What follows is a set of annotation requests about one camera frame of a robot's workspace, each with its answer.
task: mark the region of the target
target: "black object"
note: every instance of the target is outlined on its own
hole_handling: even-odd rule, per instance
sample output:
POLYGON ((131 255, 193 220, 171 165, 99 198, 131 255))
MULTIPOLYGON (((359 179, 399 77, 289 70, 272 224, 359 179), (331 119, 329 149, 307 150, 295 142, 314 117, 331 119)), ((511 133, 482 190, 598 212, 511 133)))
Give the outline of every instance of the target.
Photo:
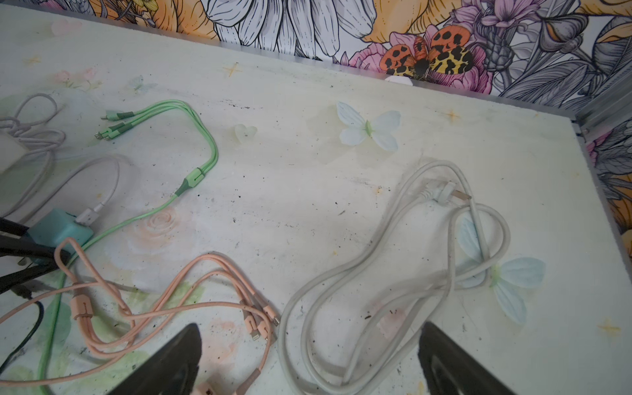
MULTIPOLYGON (((29 300, 32 299, 31 291, 29 291, 26 287, 22 285, 17 285, 11 288, 11 290, 15 292, 16 295, 21 296, 24 299, 29 299, 29 300)), ((33 335, 35 334, 35 331, 37 330, 37 328, 39 328, 39 325, 42 323, 42 320, 44 319, 44 306, 42 302, 40 301, 36 301, 35 304, 37 305, 37 308, 39 309, 39 313, 37 314, 37 321, 35 321, 35 325, 33 326, 33 329, 31 329, 31 331, 27 334, 27 336, 24 338, 22 343, 20 343, 20 345, 18 345, 17 348, 14 349, 9 354, 9 356, 6 357, 3 364, 0 366, 0 374, 2 374, 2 372, 6 369, 6 367, 9 366, 13 357, 17 353, 20 352, 22 347, 24 347, 28 343, 28 341, 31 340, 31 337, 33 337, 33 335)))
POLYGON ((202 356, 197 324, 188 324, 108 395, 188 395, 202 356))
MULTIPOLYGON (((37 244, 22 237, 26 235, 27 231, 28 227, 24 225, 0 218, 0 232, 21 236, 21 238, 16 239, 0 234, 0 257, 10 255, 12 257, 41 258, 44 261, 43 264, 33 265, 19 272, 0 277, 0 293, 7 292, 13 286, 58 269, 54 258, 55 248, 37 244)), ((70 257, 70 252, 61 250, 61 261, 64 264, 68 263, 70 257)))
POLYGON ((515 395, 429 321, 422 328, 418 356, 432 395, 515 395))

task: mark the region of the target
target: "green charging cable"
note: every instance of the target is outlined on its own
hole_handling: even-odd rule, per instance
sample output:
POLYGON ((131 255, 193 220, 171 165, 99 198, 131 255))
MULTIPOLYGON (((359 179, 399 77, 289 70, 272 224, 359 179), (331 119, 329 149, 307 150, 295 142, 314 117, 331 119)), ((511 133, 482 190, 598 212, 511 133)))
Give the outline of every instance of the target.
MULTIPOLYGON (((170 109, 181 109, 182 111, 184 111, 187 115, 189 115, 192 120, 193 123, 195 124, 195 126, 197 127, 198 131, 202 134, 202 136, 205 138, 205 140, 209 143, 210 148, 211 148, 211 157, 210 159, 205 162, 202 166, 200 167, 196 167, 193 171, 191 171, 184 179, 184 181, 182 182, 182 185, 178 188, 178 190, 176 190, 173 194, 173 196, 163 205, 161 205, 160 207, 151 210, 149 212, 146 212, 144 214, 141 214, 139 216, 127 219, 123 222, 121 222, 118 225, 115 225, 111 228, 109 228, 108 230, 104 231, 103 233, 95 236, 94 238, 88 240, 84 245, 82 245, 82 248, 84 250, 87 250, 88 248, 90 248, 92 245, 94 245, 95 243, 97 243, 99 240, 103 239, 104 237, 106 237, 107 235, 121 229, 122 227, 131 224, 134 221, 137 221, 139 219, 143 219, 145 217, 154 215, 155 213, 161 211, 162 209, 164 209, 165 207, 167 207, 168 205, 170 205, 174 200, 176 200, 176 198, 178 196, 180 196, 184 191, 191 189, 193 187, 195 187, 196 185, 198 185, 200 183, 200 181, 202 181, 202 179, 204 179, 204 175, 207 174, 217 163, 217 159, 219 157, 219 154, 217 152, 217 145, 215 143, 215 140, 213 139, 213 136, 210 134, 210 132, 208 131, 208 129, 206 128, 206 126, 204 126, 204 124, 202 123, 202 120, 200 119, 200 117, 197 115, 197 113, 191 108, 189 107, 189 105, 181 100, 165 100, 162 102, 158 102, 155 104, 152 104, 151 106, 142 109, 140 111, 135 111, 135 112, 113 112, 113 111, 106 111, 106 117, 102 118, 102 119, 108 119, 110 121, 118 121, 121 119, 126 119, 126 118, 132 118, 135 117, 127 122, 124 123, 120 123, 118 125, 112 126, 110 128, 106 128, 103 132, 97 133, 95 135, 95 137, 97 137, 99 140, 100 139, 105 139, 105 140, 111 140, 113 138, 116 138, 118 136, 120 136, 120 134, 126 132, 127 130, 133 128, 136 125, 139 125, 140 123, 148 120, 149 118, 151 118, 152 116, 158 115, 161 112, 170 110, 170 109)), ((71 258, 70 261, 68 262, 68 266, 70 266, 75 259, 77 258, 77 254, 74 254, 71 258)), ((65 274, 61 274, 60 278, 59 278, 59 282, 58 282, 58 289, 62 288, 64 286, 64 283, 66 281, 66 275, 65 274)), ((37 379, 38 380, 44 380, 46 378, 46 372, 48 370, 48 366, 49 366, 49 362, 51 360, 51 355, 52 355, 52 342, 55 336, 55 328, 57 326, 57 320, 59 317, 59 307, 61 305, 61 294, 55 295, 53 301, 50 304, 49 308, 52 308, 52 322, 51 322, 51 326, 50 329, 48 331, 48 333, 46 334, 46 341, 44 343, 44 350, 42 352, 42 356, 40 358, 40 362, 39 362, 39 366, 37 368, 37 379)), ((49 391, 47 390, 46 386, 40 386, 39 390, 41 392, 42 395, 49 395, 49 391)))

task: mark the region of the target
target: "white tabletop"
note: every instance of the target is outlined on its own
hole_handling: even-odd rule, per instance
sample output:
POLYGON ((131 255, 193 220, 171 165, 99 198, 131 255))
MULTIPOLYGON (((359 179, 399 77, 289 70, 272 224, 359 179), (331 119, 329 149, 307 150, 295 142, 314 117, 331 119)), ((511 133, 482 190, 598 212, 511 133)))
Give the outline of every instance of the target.
MULTIPOLYGON (((190 120, 172 111, 113 142, 98 142, 93 135, 106 125, 99 119, 105 109, 133 111, 158 100, 185 100, 219 146, 217 166, 155 218, 153 227, 147 221, 128 226, 90 250, 105 278, 151 293, 131 303, 135 311, 147 308, 190 259, 212 250, 233 258, 282 311, 300 286, 367 246, 404 179, 421 164, 447 159, 465 172, 478 202, 507 219, 512 243, 503 261, 534 257, 546 263, 547 272, 541 287, 520 291, 528 309, 524 326, 503 314, 489 289, 456 294, 437 323, 518 394, 629 392, 627 262, 569 119, 87 20, 56 37, 51 23, 61 19, 78 21, 0 4, 0 111, 11 113, 34 92, 51 93, 65 105, 51 125, 67 132, 68 141, 33 202, 86 158, 126 157, 119 189, 94 224, 99 232, 165 202, 208 157, 208 146, 190 120), (237 71, 231 75, 233 66, 237 71), (398 110, 399 150, 387 153, 371 141, 355 148, 341 145, 339 100, 368 118, 398 110), (233 133, 240 123, 258 128, 249 142, 240 143, 233 133), (603 329, 607 326, 619 331, 603 329)), ((0 208, 17 197, 39 165, 22 162, 0 176, 0 208)), ((110 177, 105 166, 85 171, 39 217, 53 207, 78 214, 107 191, 110 177)), ((383 303, 385 290, 445 267, 449 212, 436 204, 413 210, 379 261, 330 301, 314 334, 324 358, 346 363, 364 318, 383 303)), ((100 300, 97 320, 106 321, 112 301, 100 300)), ((233 296, 224 285, 206 283, 197 300, 233 296)), ((18 303, 11 293, 0 296, 2 312, 18 303)), ((289 324, 294 360, 299 315, 295 312, 289 324)), ((372 349, 386 343, 403 315, 387 318, 372 338, 372 349)), ((34 312, 25 310, 4 324, 0 355, 21 341, 34 320, 34 312)), ((88 366, 78 329, 66 321, 70 334, 54 348, 49 377, 88 366)), ((223 391, 233 391, 258 363, 264 344, 253 342, 241 313, 229 309, 182 313, 112 370, 52 388, 56 394, 105 393, 189 322, 199 324, 204 342, 198 381, 211 378, 223 391)), ((37 338, 3 377, 26 379, 37 370, 37 338)), ((360 370, 372 353, 362 358, 360 370)), ((277 365, 275 347, 252 393, 289 393, 277 365)), ((417 395, 420 381, 412 353, 376 393, 417 395)))

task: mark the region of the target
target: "teal charger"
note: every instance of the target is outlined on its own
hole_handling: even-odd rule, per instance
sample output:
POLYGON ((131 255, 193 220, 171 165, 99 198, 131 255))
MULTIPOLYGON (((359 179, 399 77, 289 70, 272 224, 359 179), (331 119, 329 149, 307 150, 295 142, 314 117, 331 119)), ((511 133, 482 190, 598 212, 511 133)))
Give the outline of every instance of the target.
MULTIPOLYGON (((94 232, 89 227, 76 223, 75 219, 75 216, 64 210, 53 209, 37 224, 28 229, 27 236, 37 244, 48 247, 57 247, 67 237, 72 237, 77 240, 77 243, 83 245, 92 237, 94 232)), ((75 249, 70 244, 66 245, 64 250, 75 253, 75 249)))

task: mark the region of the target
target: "black cable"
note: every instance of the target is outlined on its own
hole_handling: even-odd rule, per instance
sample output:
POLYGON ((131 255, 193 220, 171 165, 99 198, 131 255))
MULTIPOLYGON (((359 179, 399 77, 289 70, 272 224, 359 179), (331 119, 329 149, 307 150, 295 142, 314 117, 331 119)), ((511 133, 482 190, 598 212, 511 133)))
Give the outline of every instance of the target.
MULTIPOLYGON (((28 297, 27 299, 32 299, 30 296, 30 292, 28 292, 28 297)), ((40 301, 36 301, 35 304, 37 305, 37 307, 39 308, 39 314, 37 315, 37 321, 35 322, 35 326, 33 326, 33 329, 31 329, 31 331, 28 333, 28 335, 24 338, 24 340, 22 341, 22 343, 20 343, 20 345, 14 349, 9 356, 6 357, 6 359, 4 360, 2 366, 0 366, 0 374, 2 374, 4 372, 4 369, 6 369, 6 367, 9 365, 9 363, 11 363, 11 359, 13 359, 13 357, 20 352, 20 350, 22 349, 22 347, 24 347, 29 340, 31 340, 31 337, 33 337, 33 335, 35 334, 35 331, 37 330, 37 328, 39 328, 39 325, 42 323, 42 320, 44 319, 44 305, 42 304, 42 302, 40 301)))

